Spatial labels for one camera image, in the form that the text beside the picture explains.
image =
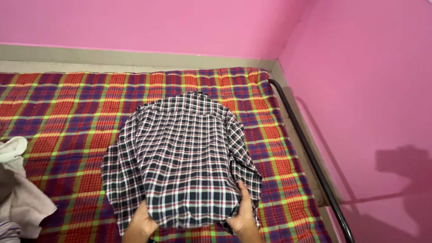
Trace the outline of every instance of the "finger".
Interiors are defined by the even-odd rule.
[[[238,181],[238,188],[240,189],[241,192],[241,200],[248,200],[250,201],[251,198],[249,196],[249,192],[248,189],[246,188],[246,186],[243,184],[243,182],[241,180]]]

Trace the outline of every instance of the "white towel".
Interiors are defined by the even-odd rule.
[[[40,222],[54,213],[57,207],[25,177],[20,155],[26,148],[27,140],[23,137],[14,137],[0,144],[0,163],[13,171],[16,179],[12,193],[0,205],[0,221],[16,222],[21,227],[21,238],[36,239],[42,229]]]

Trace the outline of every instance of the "pink wall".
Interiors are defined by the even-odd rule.
[[[2,0],[0,44],[277,59],[310,0]]]
[[[314,1],[280,63],[357,242],[432,242],[432,4]]]

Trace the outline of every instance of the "bed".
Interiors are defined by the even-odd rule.
[[[0,139],[28,139],[27,177],[57,205],[36,242],[120,242],[100,167],[107,147],[142,103],[209,94],[245,127],[263,175],[260,233],[267,242],[330,242],[268,81],[257,68],[154,73],[0,74]],[[165,242],[237,242],[218,226],[159,229]]]

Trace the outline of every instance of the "red plaid bedsheet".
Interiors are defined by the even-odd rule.
[[[101,183],[102,156],[142,103],[209,94],[245,126],[263,175],[260,232],[267,242],[330,242],[282,122],[268,73],[228,68],[154,73],[0,74],[0,139],[29,144],[27,177],[57,205],[37,242],[120,242]],[[237,242],[218,226],[159,229],[155,241]]]

